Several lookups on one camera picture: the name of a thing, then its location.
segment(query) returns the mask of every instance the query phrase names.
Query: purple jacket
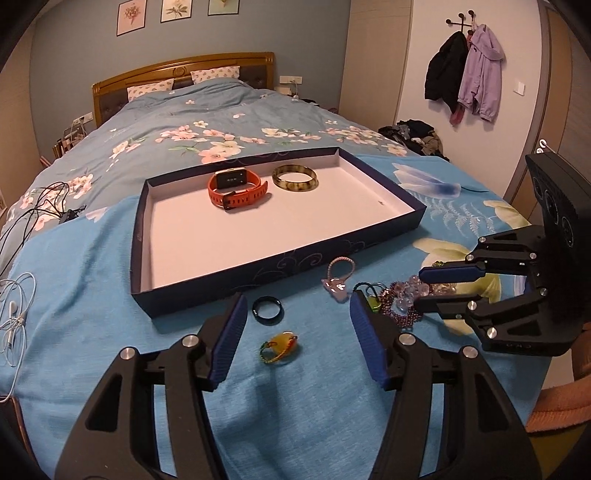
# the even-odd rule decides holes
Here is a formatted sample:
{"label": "purple jacket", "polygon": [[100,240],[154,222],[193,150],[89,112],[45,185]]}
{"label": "purple jacket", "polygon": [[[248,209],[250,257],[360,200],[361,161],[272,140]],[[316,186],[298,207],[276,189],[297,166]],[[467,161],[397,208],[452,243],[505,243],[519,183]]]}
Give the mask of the purple jacket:
{"label": "purple jacket", "polygon": [[504,57],[495,34],[486,25],[480,25],[472,37],[457,101],[489,122],[499,112]]}

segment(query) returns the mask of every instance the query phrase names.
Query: purple pendant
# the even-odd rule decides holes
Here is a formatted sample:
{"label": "purple pendant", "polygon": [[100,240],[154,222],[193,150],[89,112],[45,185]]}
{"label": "purple pendant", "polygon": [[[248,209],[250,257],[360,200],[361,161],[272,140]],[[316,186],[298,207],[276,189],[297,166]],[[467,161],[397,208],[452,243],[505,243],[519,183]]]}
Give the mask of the purple pendant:
{"label": "purple pendant", "polygon": [[347,288],[345,282],[340,278],[332,278],[331,280],[324,279],[322,280],[322,285],[339,303],[347,301]]}

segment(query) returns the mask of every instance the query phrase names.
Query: metal screw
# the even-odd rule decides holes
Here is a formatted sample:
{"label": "metal screw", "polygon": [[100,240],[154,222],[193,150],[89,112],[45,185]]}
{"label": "metal screw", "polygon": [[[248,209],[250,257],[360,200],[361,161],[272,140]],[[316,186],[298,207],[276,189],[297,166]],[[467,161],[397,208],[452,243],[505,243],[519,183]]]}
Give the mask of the metal screw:
{"label": "metal screw", "polygon": [[465,346],[462,349],[462,353],[466,358],[476,358],[478,356],[478,350],[472,346]]}
{"label": "metal screw", "polygon": [[199,337],[197,335],[187,335],[183,338],[183,346],[191,348],[199,343]]}
{"label": "metal screw", "polygon": [[135,350],[132,349],[130,346],[127,346],[123,350],[121,350],[119,356],[123,360],[131,360],[135,356]]}
{"label": "metal screw", "polygon": [[401,336],[398,337],[398,341],[406,346],[414,345],[417,341],[414,335],[410,333],[403,333]]}

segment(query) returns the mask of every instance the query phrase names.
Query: floral pillowcase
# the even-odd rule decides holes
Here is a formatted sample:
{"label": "floral pillowcase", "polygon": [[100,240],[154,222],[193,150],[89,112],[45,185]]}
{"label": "floral pillowcase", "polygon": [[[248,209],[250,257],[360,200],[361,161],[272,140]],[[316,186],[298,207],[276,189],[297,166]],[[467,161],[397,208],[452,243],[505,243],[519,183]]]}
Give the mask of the floral pillowcase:
{"label": "floral pillowcase", "polygon": [[147,85],[138,85],[127,89],[127,98],[129,101],[141,97],[151,92],[166,92],[173,89],[174,79],[168,79],[159,83],[149,83]]}
{"label": "floral pillowcase", "polygon": [[193,79],[193,83],[195,85],[209,79],[223,77],[237,79],[239,76],[240,67],[222,67],[220,69],[196,70],[195,72],[191,72],[191,78]]}

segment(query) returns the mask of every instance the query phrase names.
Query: blue gripper pad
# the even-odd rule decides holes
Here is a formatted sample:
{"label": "blue gripper pad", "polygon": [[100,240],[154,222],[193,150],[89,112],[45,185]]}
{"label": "blue gripper pad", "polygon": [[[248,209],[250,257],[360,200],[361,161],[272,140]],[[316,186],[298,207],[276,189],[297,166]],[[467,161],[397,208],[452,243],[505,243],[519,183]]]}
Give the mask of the blue gripper pad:
{"label": "blue gripper pad", "polygon": [[366,310],[363,308],[362,301],[357,294],[351,295],[349,302],[349,314],[351,322],[357,334],[357,340],[361,346],[361,351],[368,365],[369,374],[380,387],[386,388],[390,378],[387,371],[386,349],[379,341],[374,327],[372,326]]}
{"label": "blue gripper pad", "polygon": [[217,388],[228,375],[247,318],[248,302],[246,297],[241,295],[222,330],[219,340],[212,349],[212,368],[209,380],[214,388]]}
{"label": "blue gripper pad", "polygon": [[484,277],[486,271],[475,264],[461,267],[424,267],[418,277],[425,283],[464,283]]}

